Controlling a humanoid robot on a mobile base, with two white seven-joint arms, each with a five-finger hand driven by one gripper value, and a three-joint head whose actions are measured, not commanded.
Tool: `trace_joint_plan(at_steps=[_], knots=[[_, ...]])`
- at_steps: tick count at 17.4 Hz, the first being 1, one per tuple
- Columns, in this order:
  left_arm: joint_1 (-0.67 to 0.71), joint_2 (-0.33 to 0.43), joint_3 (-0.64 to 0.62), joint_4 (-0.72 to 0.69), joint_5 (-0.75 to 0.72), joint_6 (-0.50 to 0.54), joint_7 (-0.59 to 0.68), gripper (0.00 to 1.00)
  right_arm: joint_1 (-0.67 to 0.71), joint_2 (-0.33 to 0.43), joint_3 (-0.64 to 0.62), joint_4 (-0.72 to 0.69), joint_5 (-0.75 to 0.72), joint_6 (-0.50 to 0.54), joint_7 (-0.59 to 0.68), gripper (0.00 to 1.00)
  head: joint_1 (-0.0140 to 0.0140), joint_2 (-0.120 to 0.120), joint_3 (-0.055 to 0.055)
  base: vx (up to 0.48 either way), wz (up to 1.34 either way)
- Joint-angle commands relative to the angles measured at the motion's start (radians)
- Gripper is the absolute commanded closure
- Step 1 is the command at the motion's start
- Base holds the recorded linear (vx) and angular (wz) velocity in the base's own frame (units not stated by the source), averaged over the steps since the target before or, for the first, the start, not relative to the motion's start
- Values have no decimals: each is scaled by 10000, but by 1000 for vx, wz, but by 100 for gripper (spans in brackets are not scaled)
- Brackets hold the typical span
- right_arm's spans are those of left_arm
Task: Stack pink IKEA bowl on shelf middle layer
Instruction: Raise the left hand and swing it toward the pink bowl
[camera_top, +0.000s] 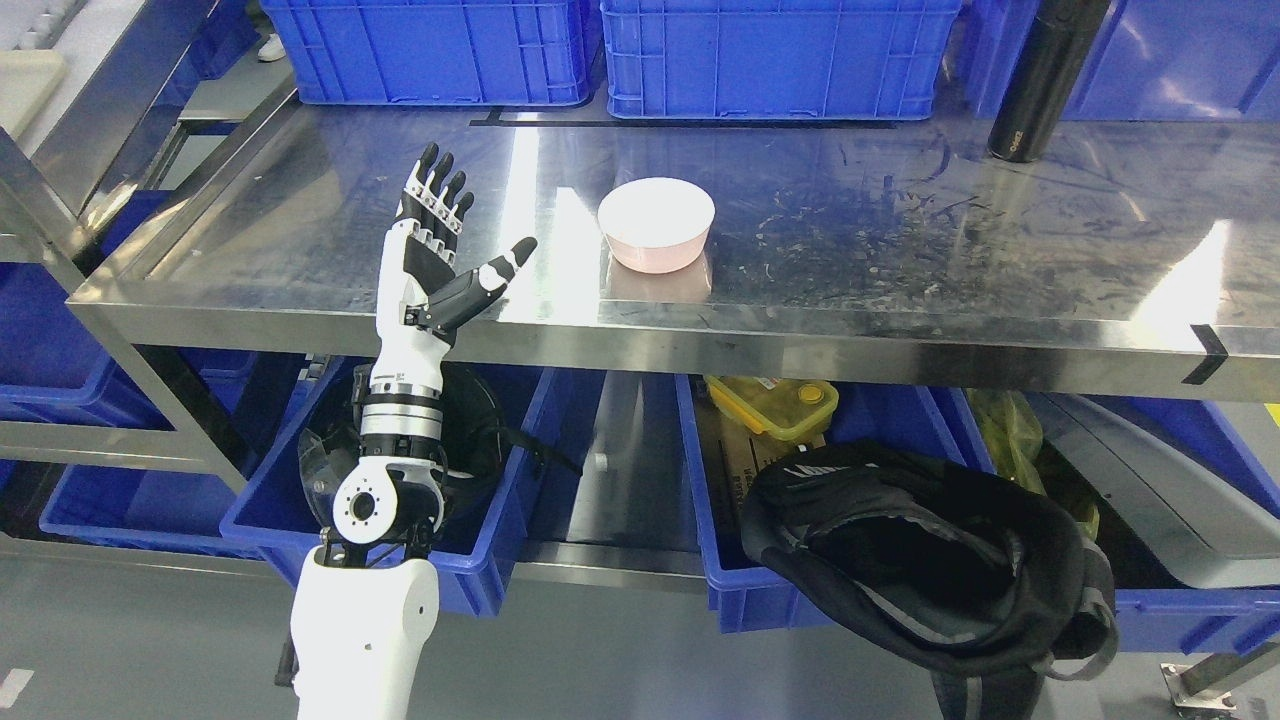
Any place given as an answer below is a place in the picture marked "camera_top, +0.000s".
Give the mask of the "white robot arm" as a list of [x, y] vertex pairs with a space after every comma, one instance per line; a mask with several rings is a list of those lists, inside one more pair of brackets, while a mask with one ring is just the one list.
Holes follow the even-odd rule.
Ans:
[[291, 610], [297, 715], [403, 719], [440, 612], [440, 414], [434, 397], [372, 384], [366, 364], [325, 400], [298, 442], [320, 537]]

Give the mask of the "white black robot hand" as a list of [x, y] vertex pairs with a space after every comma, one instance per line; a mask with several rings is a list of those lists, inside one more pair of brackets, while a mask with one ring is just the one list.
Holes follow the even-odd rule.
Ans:
[[378, 273], [376, 383], [440, 388], [442, 363], [457, 331], [488, 310], [538, 247], [525, 237], [467, 272], [456, 268], [465, 217], [475, 197], [454, 158], [430, 142], [399, 192]]

